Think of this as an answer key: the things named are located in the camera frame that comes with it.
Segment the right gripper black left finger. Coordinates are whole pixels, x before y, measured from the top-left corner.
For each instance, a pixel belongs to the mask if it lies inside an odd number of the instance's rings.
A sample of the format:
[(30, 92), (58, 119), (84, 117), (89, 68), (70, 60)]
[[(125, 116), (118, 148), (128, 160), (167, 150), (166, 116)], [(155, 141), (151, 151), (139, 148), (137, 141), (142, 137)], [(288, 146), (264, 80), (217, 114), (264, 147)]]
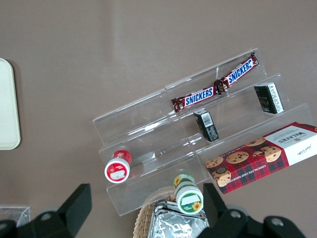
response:
[(57, 211), (47, 211), (25, 225), (1, 220), (2, 238), (74, 238), (92, 210), (91, 185), (83, 183)]

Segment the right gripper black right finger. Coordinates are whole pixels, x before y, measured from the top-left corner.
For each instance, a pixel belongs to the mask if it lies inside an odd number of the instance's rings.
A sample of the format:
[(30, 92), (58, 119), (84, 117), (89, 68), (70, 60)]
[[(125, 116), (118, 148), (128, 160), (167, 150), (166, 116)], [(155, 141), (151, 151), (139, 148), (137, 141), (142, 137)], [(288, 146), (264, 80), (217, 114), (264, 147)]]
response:
[(267, 216), (262, 223), (239, 209), (229, 209), (212, 183), (203, 186), (204, 212), (209, 223), (200, 238), (304, 238), (289, 219)]

